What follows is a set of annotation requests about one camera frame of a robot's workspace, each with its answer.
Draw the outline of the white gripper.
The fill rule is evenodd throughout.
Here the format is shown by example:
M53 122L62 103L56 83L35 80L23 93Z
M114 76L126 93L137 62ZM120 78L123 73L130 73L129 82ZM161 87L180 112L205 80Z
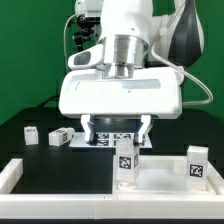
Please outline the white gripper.
M182 79L170 67L136 69L131 78L106 79L100 69L102 53L103 46L98 44L69 57L71 71L61 87L59 109L70 118L82 115L81 124L89 145L97 143L92 115L142 115L133 144L143 145L153 127L152 116L175 119L182 113Z

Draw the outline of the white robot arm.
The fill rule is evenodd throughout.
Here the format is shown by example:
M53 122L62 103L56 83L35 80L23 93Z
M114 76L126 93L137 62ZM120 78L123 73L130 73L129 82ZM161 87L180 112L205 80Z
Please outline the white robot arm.
M180 86L186 68L202 55L204 35L195 0L174 0L175 12L155 16L153 0L82 0L81 27L99 35L97 44L73 54L59 98L60 112L79 117L85 141L94 144L93 119L139 118L134 143L142 145L152 120L182 113Z

